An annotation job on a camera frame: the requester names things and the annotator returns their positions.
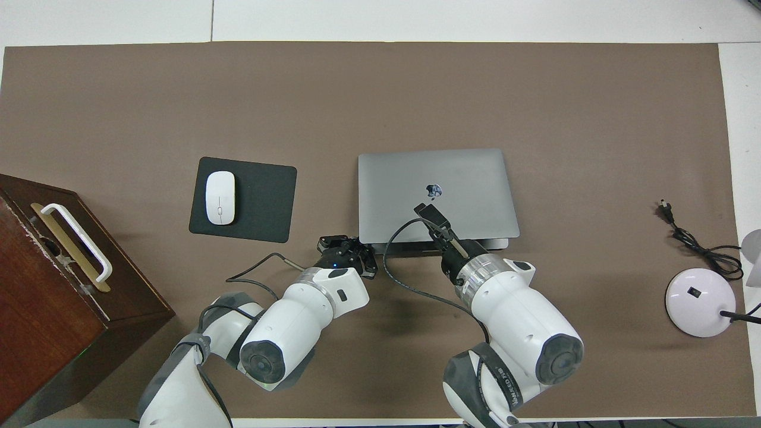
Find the black mouse pad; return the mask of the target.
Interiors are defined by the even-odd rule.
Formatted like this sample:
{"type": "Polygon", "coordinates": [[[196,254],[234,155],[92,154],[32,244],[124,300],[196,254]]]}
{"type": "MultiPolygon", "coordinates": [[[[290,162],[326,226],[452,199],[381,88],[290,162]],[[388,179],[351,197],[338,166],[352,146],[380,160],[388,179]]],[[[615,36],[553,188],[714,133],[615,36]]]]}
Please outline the black mouse pad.
{"type": "Polygon", "coordinates": [[[297,169],[274,163],[202,157],[196,174],[188,230],[200,235],[285,243],[289,239],[297,169]],[[235,214],[218,225],[207,215],[207,179],[217,172],[235,178],[235,214]]]}

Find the brown table mat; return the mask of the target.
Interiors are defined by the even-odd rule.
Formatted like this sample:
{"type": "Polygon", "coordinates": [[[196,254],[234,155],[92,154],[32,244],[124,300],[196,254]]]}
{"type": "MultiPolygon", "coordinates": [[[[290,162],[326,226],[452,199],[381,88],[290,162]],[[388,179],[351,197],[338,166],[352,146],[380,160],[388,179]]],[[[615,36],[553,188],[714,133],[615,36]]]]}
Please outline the brown table mat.
{"type": "Polygon", "coordinates": [[[737,241],[716,45],[223,42],[14,47],[0,173],[80,195],[176,316],[62,418],[127,418],[225,279],[358,233],[358,156],[500,148],[521,235],[505,257],[585,344],[521,418],[750,416],[748,330],[691,338],[664,311],[709,246],[737,241]],[[193,235],[199,159],[297,169],[285,244],[193,235]]]}

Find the silver laptop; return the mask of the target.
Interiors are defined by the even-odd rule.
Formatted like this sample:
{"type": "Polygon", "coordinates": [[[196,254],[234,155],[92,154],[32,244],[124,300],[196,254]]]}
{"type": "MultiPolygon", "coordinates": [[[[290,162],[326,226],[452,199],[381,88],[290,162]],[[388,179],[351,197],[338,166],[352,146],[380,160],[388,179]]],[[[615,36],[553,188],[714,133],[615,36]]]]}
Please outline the silver laptop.
{"type": "Polygon", "coordinates": [[[417,255],[435,250],[416,218],[433,205],[461,239],[503,250],[521,231],[502,150],[458,149],[365,153],[359,156],[359,239],[383,254],[417,255]]]}

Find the white computer mouse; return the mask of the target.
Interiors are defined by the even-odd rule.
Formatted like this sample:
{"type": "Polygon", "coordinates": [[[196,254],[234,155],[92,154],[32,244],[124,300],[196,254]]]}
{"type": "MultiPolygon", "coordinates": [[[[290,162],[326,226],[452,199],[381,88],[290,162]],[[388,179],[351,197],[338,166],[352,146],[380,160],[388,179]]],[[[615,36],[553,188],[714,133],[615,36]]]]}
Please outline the white computer mouse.
{"type": "Polygon", "coordinates": [[[206,179],[207,220],[213,225],[231,225],[236,214],[236,179],[230,171],[215,171],[206,179]]]}

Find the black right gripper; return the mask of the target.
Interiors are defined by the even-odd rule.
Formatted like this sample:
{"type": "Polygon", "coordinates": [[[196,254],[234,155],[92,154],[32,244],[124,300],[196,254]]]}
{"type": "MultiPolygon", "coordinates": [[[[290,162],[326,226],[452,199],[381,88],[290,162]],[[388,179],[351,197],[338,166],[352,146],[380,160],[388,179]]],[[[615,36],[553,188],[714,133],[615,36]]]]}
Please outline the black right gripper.
{"type": "Polygon", "coordinates": [[[486,254],[478,241],[454,237],[446,240],[451,232],[451,223],[433,205],[420,203],[415,207],[415,213],[424,220],[430,233],[437,237],[437,248],[441,252],[441,270],[453,285],[458,284],[458,275],[462,268],[475,257],[486,254]]]}

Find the dark wooden box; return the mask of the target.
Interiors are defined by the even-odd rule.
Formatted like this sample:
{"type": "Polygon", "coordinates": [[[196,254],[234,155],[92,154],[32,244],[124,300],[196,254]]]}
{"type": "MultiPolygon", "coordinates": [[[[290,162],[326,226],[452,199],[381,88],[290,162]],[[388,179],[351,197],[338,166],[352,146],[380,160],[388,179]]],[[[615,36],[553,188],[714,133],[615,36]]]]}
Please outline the dark wooden box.
{"type": "Polygon", "coordinates": [[[75,192],[0,174],[0,428],[63,410],[106,379],[174,311],[75,192]],[[51,203],[111,261],[100,263],[51,203]]]}

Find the white desk lamp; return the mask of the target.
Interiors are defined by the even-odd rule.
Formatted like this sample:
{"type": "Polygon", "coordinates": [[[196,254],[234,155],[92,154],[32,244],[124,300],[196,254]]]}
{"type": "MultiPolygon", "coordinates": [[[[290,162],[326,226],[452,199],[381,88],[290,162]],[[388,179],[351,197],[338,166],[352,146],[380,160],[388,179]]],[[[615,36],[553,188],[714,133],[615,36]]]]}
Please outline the white desk lamp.
{"type": "Polygon", "coordinates": [[[746,313],[737,311],[737,299],[730,283],[744,278],[738,257],[725,250],[739,250],[761,261],[761,229],[746,236],[742,246],[704,247],[688,231],[676,227],[674,238],[707,261],[707,268],[691,268],[676,274],[664,296],[666,313],[682,332],[694,338],[713,338],[728,330],[733,323],[761,325],[761,303],[746,313]]]}

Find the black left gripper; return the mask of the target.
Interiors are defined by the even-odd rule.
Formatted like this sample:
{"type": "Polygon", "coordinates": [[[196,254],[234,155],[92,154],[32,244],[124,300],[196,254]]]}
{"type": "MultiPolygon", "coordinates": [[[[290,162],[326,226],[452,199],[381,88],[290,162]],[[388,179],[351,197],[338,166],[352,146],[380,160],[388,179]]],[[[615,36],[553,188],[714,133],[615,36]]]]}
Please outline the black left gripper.
{"type": "Polygon", "coordinates": [[[378,264],[375,249],[371,244],[351,245],[347,235],[322,236],[318,240],[317,250],[321,253],[314,266],[324,269],[354,268],[364,279],[375,279],[378,264]]]}

